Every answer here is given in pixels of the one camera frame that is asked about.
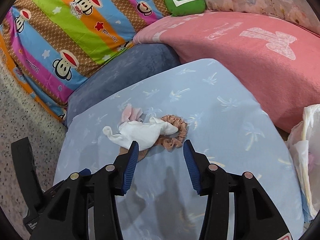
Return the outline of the white glove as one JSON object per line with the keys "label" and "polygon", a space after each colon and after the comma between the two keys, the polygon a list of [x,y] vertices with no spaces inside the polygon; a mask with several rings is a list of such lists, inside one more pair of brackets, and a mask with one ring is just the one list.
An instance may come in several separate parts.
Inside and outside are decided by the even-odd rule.
{"label": "white glove", "polygon": [[149,122],[125,121],[119,126],[119,134],[113,134],[110,126],[103,128],[103,134],[113,143],[129,149],[132,142],[136,141],[139,150],[151,148],[160,135],[172,135],[178,128],[167,121],[151,117]]}

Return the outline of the pink white wrapper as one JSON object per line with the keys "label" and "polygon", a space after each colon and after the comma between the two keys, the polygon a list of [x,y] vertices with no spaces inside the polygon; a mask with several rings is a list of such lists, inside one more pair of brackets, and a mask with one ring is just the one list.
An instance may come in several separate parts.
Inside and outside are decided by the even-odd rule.
{"label": "pink white wrapper", "polygon": [[124,108],[121,114],[121,123],[129,121],[141,121],[143,110],[141,108],[132,107],[130,103]]}

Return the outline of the white bag-lined trash bin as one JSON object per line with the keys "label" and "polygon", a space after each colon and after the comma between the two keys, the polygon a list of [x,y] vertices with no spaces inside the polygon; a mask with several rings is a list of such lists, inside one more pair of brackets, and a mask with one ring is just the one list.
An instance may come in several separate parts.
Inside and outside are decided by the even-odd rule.
{"label": "white bag-lined trash bin", "polygon": [[286,145],[302,191],[305,221],[309,222],[319,211],[319,104],[304,108],[303,120],[291,129]]}

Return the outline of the speckled bed sheet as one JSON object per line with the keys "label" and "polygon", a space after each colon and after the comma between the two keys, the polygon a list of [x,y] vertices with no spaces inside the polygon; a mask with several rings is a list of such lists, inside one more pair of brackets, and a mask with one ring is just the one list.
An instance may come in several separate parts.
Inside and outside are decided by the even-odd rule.
{"label": "speckled bed sheet", "polygon": [[41,188],[53,186],[57,161],[66,128],[48,114],[1,65],[1,208],[22,239],[29,233],[23,225],[27,206],[17,182],[11,143],[28,137]]}

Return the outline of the pink dotted scrunchie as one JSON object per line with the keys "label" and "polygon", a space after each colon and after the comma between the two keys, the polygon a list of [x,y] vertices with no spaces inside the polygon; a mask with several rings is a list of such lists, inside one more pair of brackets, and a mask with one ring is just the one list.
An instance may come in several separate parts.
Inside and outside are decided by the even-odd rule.
{"label": "pink dotted scrunchie", "polygon": [[155,145],[163,146],[169,152],[175,148],[182,147],[188,133],[188,124],[184,119],[175,115],[165,115],[161,117],[161,120],[172,124],[178,128],[178,131],[176,132],[177,135],[161,135]]}

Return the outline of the blue-grey velvet cushion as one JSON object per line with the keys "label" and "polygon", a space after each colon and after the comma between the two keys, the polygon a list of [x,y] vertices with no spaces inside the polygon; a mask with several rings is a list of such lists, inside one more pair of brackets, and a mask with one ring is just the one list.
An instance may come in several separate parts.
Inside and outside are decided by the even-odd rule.
{"label": "blue-grey velvet cushion", "polygon": [[171,46],[161,43],[138,44],[126,50],[77,88],[68,99],[65,126],[85,110],[148,77],[181,64]]}

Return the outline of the pink blanket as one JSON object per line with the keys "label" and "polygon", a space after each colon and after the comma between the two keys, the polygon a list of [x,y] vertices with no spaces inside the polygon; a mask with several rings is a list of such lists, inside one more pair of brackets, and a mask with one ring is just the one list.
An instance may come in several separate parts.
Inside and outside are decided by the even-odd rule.
{"label": "pink blanket", "polygon": [[183,63],[215,59],[290,131],[319,103],[319,35],[271,16],[204,12],[168,16],[140,30],[135,44],[171,46]]}

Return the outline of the colourful monkey striped pillow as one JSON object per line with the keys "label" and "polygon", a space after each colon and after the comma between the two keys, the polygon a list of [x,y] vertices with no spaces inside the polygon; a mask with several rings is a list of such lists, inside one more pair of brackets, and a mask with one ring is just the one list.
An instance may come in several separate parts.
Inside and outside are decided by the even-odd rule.
{"label": "colourful monkey striped pillow", "polygon": [[1,59],[50,115],[101,67],[168,15],[164,0],[15,0],[1,22]]}

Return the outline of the green checkmark plush cushion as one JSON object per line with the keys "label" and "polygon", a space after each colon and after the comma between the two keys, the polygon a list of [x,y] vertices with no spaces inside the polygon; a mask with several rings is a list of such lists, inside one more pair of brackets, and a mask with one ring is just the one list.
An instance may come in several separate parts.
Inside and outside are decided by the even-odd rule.
{"label": "green checkmark plush cushion", "polygon": [[203,13],[206,9],[204,0],[165,0],[168,12],[172,16],[187,16]]}

